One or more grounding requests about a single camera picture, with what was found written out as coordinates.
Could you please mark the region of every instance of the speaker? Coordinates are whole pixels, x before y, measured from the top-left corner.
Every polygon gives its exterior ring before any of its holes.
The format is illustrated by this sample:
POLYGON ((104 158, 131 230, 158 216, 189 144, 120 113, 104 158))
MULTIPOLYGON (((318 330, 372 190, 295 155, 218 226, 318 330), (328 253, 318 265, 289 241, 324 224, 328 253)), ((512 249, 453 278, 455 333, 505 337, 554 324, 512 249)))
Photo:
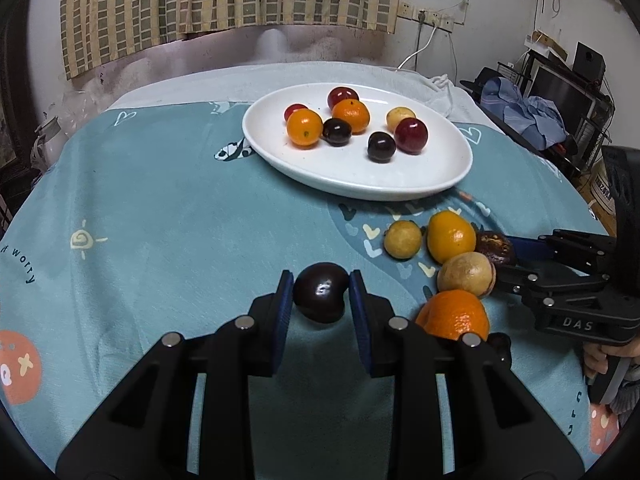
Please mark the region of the speaker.
POLYGON ((578 42, 575 51, 574 72, 600 89, 607 65, 602 54, 578 42))

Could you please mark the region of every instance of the human hand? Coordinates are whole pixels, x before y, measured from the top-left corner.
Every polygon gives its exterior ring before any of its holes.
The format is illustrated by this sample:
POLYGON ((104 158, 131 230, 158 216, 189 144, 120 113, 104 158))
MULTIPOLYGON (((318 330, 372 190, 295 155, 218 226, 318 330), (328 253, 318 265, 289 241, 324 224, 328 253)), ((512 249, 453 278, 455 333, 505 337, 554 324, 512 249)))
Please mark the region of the human hand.
POLYGON ((625 346, 607 346, 596 343, 584 344, 584 374, 593 379, 598 374, 606 374, 609 369, 607 356, 630 357, 634 364, 640 364, 640 336, 625 346))

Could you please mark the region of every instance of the brown fruit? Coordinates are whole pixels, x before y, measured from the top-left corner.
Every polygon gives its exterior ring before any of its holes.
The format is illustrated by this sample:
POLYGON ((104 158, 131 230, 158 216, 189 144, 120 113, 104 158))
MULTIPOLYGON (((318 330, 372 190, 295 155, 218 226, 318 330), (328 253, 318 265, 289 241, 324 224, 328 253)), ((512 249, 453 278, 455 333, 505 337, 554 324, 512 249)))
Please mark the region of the brown fruit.
POLYGON ((409 220, 393 222, 385 233, 385 250, 397 260, 413 258, 421 245, 422 231, 409 220))
POLYGON ((480 231, 476 238, 476 252, 484 254, 494 265, 514 266, 518 263, 513 244, 503 234, 480 231))
POLYGON ((447 260, 438 272, 438 290, 466 290, 478 298, 491 294, 495 267, 480 253, 463 253, 447 260))

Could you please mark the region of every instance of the red cherry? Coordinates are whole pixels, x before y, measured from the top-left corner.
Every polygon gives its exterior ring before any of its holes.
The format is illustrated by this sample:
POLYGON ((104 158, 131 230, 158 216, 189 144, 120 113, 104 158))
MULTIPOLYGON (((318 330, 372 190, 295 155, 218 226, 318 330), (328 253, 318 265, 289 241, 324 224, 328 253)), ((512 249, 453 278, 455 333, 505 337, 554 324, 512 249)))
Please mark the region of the red cherry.
POLYGON ((326 103, 329 105, 329 109, 333 110, 335 105, 345 99, 360 100, 355 90, 348 88, 347 86, 337 86, 329 92, 329 95, 326 98, 326 103))
POLYGON ((300 103, 296 103, 294 105, 289 106, 286 110, 284 110, 284 120, 288 121, 290 115, 295 112, 296 110, 303 110, 304 108, 307 108, 305 105, 301 105, 300 103))
POLYGON ((427 143, 429 133, 420 119, 407 117, 396 126, 394 137, 396 145, 403 152, 418 155, 427 143))

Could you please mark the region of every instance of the oval plate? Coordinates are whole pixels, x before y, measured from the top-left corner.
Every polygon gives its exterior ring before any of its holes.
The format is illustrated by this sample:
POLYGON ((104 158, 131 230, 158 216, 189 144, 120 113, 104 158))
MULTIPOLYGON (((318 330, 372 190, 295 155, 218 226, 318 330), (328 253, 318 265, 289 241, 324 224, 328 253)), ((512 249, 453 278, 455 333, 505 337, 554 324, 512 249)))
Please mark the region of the oval plate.
POLYGON ((252 104, 242 118, 242 130, 254 150, 285 175, 328 193, 376 201, 413 200, 455 186, 471 169, 473 154, 463 134, 446 118, 417 101, 393 92, 345 83, 312 83, 277 90, 252 104), (371 122, 364 133, 341 148, 324 140, 309 149, 297 148, 287 136, 284 110, 302 103, 331 117, 329 92, 349 86, 367 105, 371 122), (428 128, 429 140, 419 155, 396 150, 390 162, 367 156, 367 141, 375 131, 388 132, 386 114, 405 106, 428 128))

